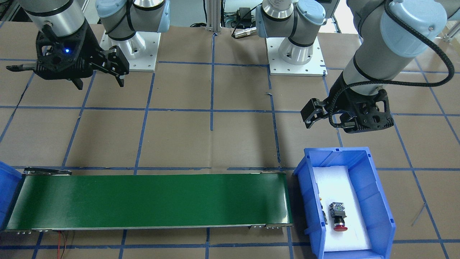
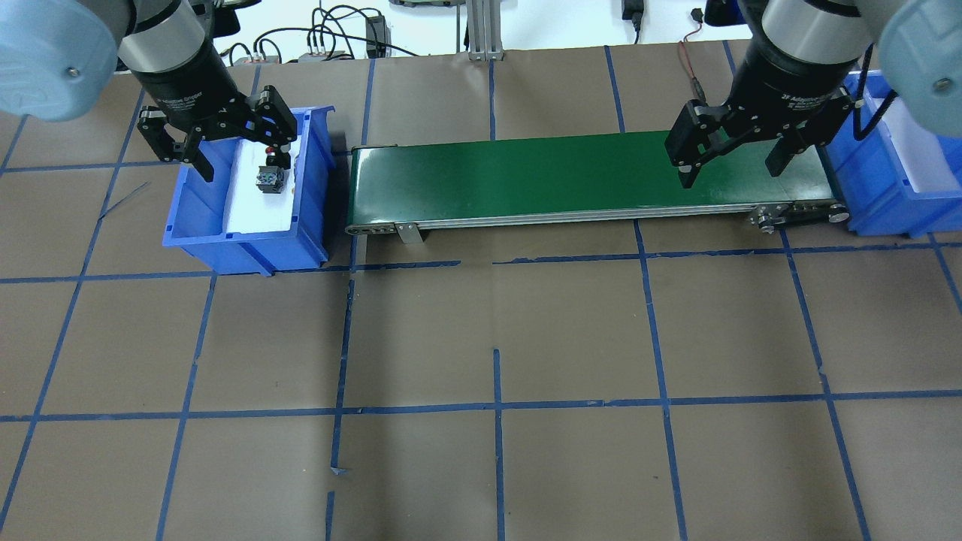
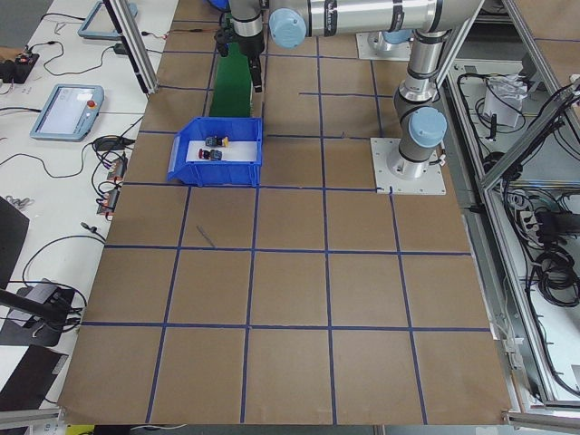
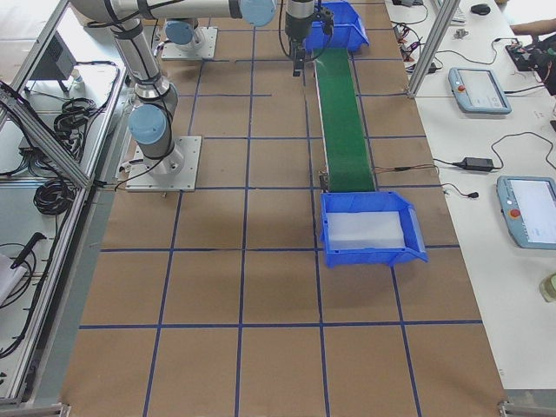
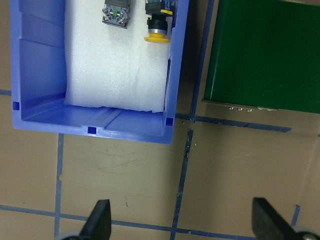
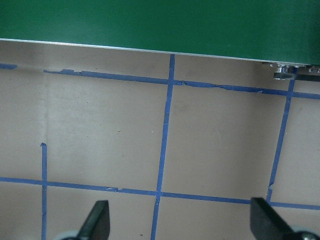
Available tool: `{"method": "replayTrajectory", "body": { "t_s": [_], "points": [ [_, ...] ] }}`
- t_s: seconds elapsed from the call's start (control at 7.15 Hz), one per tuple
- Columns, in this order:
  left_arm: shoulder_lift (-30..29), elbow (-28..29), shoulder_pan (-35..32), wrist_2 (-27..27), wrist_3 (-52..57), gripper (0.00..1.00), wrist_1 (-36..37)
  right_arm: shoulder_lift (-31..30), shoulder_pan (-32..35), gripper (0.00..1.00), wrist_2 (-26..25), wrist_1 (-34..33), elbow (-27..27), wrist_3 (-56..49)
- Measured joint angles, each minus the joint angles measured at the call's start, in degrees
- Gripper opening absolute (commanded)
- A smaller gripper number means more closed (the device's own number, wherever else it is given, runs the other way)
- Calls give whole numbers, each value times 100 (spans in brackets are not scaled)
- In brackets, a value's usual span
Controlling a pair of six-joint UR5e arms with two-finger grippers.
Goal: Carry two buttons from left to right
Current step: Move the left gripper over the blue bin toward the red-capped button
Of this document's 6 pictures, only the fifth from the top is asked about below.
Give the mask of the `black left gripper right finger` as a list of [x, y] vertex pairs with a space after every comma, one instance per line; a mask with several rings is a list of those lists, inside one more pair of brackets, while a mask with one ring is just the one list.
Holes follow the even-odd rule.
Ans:
[[263, 197], [252, 200], [251, 228], [257, 240], [291, 240], [297, 234]]

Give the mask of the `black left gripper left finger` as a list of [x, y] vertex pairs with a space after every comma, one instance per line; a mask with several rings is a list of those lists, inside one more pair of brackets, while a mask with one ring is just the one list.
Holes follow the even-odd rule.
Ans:
[[98, 200], [79, 233], [81, 240], [109, 240], [112, 232], [109, 199]]

